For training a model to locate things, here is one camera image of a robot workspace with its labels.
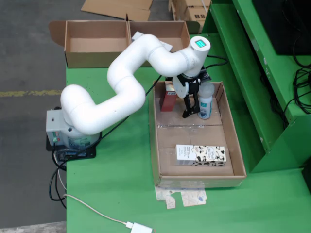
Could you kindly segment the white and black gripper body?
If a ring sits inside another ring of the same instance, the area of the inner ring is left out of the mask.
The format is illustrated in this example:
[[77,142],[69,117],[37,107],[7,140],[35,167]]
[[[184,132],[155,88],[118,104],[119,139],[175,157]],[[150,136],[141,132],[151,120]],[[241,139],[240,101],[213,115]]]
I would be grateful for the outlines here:
[[166,81],[172,81],[173,88],[179,98],[185,98],[199,91],[200,78],[188,77],[180,74],[173,77],[166,77]]

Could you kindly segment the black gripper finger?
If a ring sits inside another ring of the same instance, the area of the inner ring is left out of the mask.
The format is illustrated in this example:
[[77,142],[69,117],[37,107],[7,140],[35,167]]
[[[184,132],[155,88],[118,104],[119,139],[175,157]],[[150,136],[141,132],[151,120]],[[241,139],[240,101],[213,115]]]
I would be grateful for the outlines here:
[[194,106],[192,107],[192,113],[196,114],[200,112],[200,105],[199,105],[199,99],[198,99],[198,93],[195,92],[193,94],[193,99],[194,99]]
[[184,103],[185,103],[185,110],[183,112],[183,115],[182,117],[183,118],[187,118],[189,117],[190,115],[192,115],[192,108],[191,108],[191,103],[190,103],[190,98],[189,98],[189,94],[187,94],[184,98]]

